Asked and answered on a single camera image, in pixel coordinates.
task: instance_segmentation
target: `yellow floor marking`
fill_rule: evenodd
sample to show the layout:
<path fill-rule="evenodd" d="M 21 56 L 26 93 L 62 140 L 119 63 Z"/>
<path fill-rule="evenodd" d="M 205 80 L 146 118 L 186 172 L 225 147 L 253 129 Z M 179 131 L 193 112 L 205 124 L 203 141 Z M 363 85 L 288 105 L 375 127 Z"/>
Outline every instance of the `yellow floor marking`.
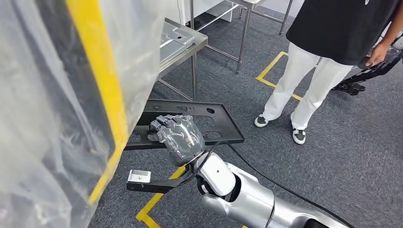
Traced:
<path fill-rule="evenodd" d="M 179 167 L 169 179 L 175 179 L 179 177 L 180 174 L 185 170 L 185 167 Z M 161 228 L 149 215 L 148 212 L 151 210 L 151 208 L 154 207 L 154 205 L 157 203 L 157 201 L 163 196 L 161 193 L 156 193 L 154 196 L 146 203 L 146 205 L 139 211 L 139 213 L 136 215 L 136 219 L 139 221 L 143 221 L 148 227 L 150 228 Z"/>
<path fill-rule="evenodd" d="M 264 84 L 276 88 L 276 84 L 269 82 L 268 80 L 264 79 L 264 76 L 269 72 L 270 69 L 273 68 L 273 66 L 281 59 L 282 56 L 288 56 L 287 52 L 281 51 L 268 65 L 267 67 L 256 77 L 256 80 L 263 82 Z M 291 95 L 293 98 L 297 100 L 301 100 L 302 97 L 292 94 Z"/>

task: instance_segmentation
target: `floor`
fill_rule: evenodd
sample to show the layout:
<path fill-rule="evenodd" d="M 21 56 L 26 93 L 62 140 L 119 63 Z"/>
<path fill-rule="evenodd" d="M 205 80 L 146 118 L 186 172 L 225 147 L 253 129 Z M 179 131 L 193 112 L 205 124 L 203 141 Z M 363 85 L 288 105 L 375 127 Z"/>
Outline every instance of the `floor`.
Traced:
<path fill-rule="evenodd" d="M 281 14 L 259 8 L 259 11 Z M 202 30 L 209 44 L 236 54 L 242 20 L 217 21 Z M 403 64 L 387 75 L 370 80 L 358 96 L 332 91 L 312 117 L 307 142 L 299 146 L 290 135 L 289 116 L 298 100 L 292 98 L 283 115 L 268 127 L 256 128 L 253 119 L 262 112 L 273 88 L 255 78 L 288 42 L 279 36 L 280 24 L 251 16 L 242 71 L 236 64 L 203 49 L 197 55 L 199 101 L 223 103 L 246 137 L 236 148 L 258 170 L 301 195 L 331 209 L 356 228 L 401 227 L 403 224 Z M 283 56 L 264 79 L 276 83 L 287 61 Z M 303 96 L 311 74 L 295 90 Z M 165 77 L 191 94 L 190 62 Z M 157 83 L 151 98 L 181 99 Z M 255 175 L 274 194 L 310 207 L 253 172 L 226 146 L 217 153 Z M 241 228 L 242 225 L 207 211 L 195 182 L 166 195 L 130 192 L 125 182 L 130 169 L 149 170 L 154 179 L 167 179 L 176 170 L 166 150 L 124 152 L 116 173 L 102 195 L 90 228 Z"/>

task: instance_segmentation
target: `black metal tray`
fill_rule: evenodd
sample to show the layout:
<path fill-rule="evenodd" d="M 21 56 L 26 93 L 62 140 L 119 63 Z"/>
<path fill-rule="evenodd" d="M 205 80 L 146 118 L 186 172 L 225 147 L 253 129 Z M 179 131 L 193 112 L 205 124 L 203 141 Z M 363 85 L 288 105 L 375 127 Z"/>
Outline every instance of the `black metal tray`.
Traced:
<path fill-rule="evenodd" d="M 157 116 L 168 114 L 193 116 L 206 145 L 214 145 L 218 141 L 242 143 L 245 140 L 223 104 L 148 100 L 124 150 L 165 148 L 163 143 L 158 142 L 156 132 L 149 130 L 149 124 Z"/>

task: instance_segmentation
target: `transparent plastic cover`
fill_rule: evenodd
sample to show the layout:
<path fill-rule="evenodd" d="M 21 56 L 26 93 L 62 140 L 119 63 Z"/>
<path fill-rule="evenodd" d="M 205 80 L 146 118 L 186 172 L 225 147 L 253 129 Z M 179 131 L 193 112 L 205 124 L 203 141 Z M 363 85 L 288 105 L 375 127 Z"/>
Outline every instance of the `transparent plastic cover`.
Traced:
<path fill-rule="evenodd" d="M 0 228 L 85 228 L 159 72 L 164 2 L 0 0 Z"/>
<path fill-rule="evenodd" d="M 178 167 L 183 166 L 204 150 L 203 135 L 190 115 L 165 116 L 165 118 L 164 126 L 159 128 L 157 133 L 158 138 L 168 148 L 169 161 Z"/>

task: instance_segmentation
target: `white sneaker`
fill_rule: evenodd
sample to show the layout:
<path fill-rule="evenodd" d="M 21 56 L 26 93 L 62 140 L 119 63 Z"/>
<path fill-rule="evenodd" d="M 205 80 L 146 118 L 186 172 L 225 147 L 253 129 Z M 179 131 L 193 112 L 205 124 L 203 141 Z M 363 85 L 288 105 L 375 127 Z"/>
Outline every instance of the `white sneaker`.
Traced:
<path fill-rule="evenodd" d="M 269 121 L 266 120 L 266 119 L 263 117 L 263 114 L 258 115 L 258 117 L 256 117 L 256 119 L 255 119 L 255 125 L 256 125 L 257 127 L 264 127 L 264 126 L 266 126 L 268 123 L 269 123 Z"/>
<path fill-rule="evenodd" d="M 292 129 L 292 138 L 299 145 L 305 143 L 306 135 L 307 133 L 305 132 L 305 130 L 297 130 L 295 128 Z"/>

